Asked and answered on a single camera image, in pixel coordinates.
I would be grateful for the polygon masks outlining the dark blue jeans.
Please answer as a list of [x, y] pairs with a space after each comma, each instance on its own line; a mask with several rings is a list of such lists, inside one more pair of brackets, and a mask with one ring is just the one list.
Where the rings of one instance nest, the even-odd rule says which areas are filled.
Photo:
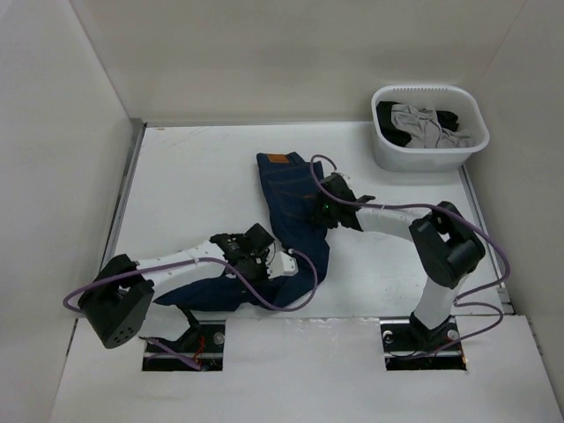
[[[275, 238], [284, 249], [297, 249], [313, 263], [308, 265], [298, 259], [299, 271], [294, 276], [255, 285], [267, 302], [285, 308], [312, 290], [314, 272], [319, 282], [325, 280], [330, 260], [328, 229], [315, 225], [311, 219], [318, 188], [307, 161], [297, 152], [258, 153], [256, 163]], [[199, 280], [166, 293], [155, 302], [204, 312], [231, 312], [245, 303], [263, 306], [239, 279], [228, 276]]]

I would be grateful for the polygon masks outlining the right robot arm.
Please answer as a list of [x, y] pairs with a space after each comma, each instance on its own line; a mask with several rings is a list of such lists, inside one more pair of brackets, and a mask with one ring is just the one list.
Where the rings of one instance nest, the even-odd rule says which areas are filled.
[[438, 345], [446, 338], [451, 309], [462, 284], [486, 253], [458, 209], [441, 202], [419, 217], [377, 206], [372, 196], [356, 197], [341, 174], [332, 173], [314, 182], [319, 189], [312, 217], [316, 224], [390, 235], [413, 244], [427, 282], [410, 314], [408, 335], [420, 351]]

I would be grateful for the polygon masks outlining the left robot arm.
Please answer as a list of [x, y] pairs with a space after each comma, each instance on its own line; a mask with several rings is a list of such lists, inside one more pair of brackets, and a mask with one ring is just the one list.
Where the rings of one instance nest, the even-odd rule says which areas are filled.
[[184, 287], [203, 290], [215, 301], [221, 288], [215, 278], [235, 280], [255, 290], [294, 271], [293, 259], [279, 251], [259, 224], [243, 234], [215, 234], [199, 245], [168, 256], [135, 261], [113, 257], [97, 278], [77, 293], [78, 311], [91, 324], [102, 345], [115, 349], [142, 332], [152, 304]]

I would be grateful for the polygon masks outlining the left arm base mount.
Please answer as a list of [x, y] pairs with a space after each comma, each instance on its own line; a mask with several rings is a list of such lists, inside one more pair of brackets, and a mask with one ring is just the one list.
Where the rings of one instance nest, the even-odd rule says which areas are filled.
[[198, 332], [186, 330], [177, 340], [155, 338], [161, 344], [186, 359], [193, 360], [199, 369], [188, 366], [158, 345], [145, 344], [142, 370], [145, 372], [220, 372], [223, 370], [226, 346], [226, 322], [203, 321]]

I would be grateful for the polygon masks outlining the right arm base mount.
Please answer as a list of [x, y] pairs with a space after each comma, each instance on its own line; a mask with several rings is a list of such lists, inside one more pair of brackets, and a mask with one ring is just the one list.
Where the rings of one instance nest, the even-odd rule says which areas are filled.
[[425, 335], [409, 320], [382, 320], [380, 324], [384, 364], [389, 371], [440, 371], [467, 369], [462, 346], [457, 343], [437, 349], [459, 338], [451, 317], [438, 330]]

